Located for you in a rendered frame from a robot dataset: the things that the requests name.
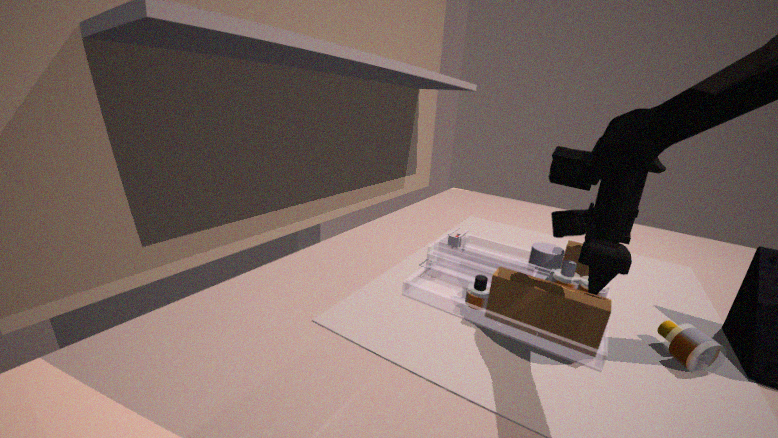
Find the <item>brown rectangular block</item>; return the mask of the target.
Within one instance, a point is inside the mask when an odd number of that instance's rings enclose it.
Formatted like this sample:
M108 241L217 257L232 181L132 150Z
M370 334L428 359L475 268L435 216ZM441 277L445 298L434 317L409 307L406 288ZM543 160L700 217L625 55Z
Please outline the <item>brown rectangular block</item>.
M585 264L581 264L578 262L581 249L582 249L583 243L579 243L576 241L568 240L568 243L566 245L563 261L573 261L577 264L575 272L578 273L581 277L582 276L589 276L589 266ZM563 264L562 261L562 264ZM561 264L561 268L562 268ZM560 268L560 269L561 269Z
M552 282L539 329L598 349L612 299Z
M551 283L499 266L492 276L486 310L539 328Z

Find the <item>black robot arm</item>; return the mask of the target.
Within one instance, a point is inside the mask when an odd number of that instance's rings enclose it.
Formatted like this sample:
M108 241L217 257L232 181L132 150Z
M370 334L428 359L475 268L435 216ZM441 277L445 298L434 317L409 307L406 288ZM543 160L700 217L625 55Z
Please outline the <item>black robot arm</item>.
M557 146L549 181L589 191L601 180L599 195L639 202L648 172L666 170L658 159L662 151L777 99L778 34L665 103L616 116L592 152ZM599 215L593 206L552 212L553 237L595 239Z

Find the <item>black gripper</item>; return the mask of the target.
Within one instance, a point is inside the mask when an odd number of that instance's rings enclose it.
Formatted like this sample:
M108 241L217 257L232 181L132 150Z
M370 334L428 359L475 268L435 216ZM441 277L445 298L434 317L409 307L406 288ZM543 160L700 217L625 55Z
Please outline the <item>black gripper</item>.
M599 215L597 235L595 239L585 239L578 260L589 266L589 293L597 295L618 273L628 274L631 253L620 243L629 245L639 203L614 200L597 193L594 207Z

